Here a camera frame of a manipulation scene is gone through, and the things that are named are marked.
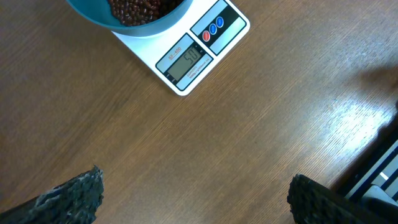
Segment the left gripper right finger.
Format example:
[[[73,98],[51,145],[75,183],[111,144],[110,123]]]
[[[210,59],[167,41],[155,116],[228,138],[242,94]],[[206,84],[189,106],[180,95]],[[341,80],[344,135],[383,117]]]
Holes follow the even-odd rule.
[[[302,174],[293,177],[287,203],[298,224],[397,223],[397,206],[378,198],[351,202]]]

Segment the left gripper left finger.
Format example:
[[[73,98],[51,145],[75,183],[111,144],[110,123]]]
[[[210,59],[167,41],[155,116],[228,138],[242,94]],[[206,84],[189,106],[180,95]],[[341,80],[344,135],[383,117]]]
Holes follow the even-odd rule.
[[[1,223],[93,223],[102,204],[103,171],[97,166],[1,213]]]

